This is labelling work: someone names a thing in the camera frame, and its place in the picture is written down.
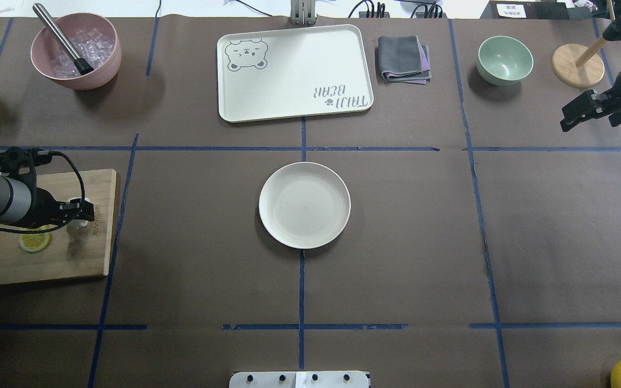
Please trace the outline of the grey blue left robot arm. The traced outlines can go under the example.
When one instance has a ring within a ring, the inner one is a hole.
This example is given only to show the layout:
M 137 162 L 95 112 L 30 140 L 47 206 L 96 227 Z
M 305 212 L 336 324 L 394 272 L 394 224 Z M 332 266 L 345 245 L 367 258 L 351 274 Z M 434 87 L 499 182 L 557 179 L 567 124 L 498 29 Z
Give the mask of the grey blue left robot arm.
M 0 175 L 0 285 L 107 275 L 116 172 L 86 170 L 81 175 L 93 214 L 60 229 L 49 223 L 22 227 L 32 212 L 32 190 Z

